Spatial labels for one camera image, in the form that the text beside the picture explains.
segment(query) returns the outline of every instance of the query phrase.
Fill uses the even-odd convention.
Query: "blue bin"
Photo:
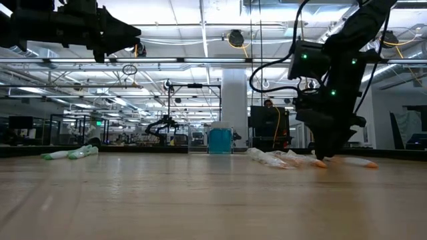
[[[209,153],[233,153],[233,133],[231,129],[212,129],[209,132]]]

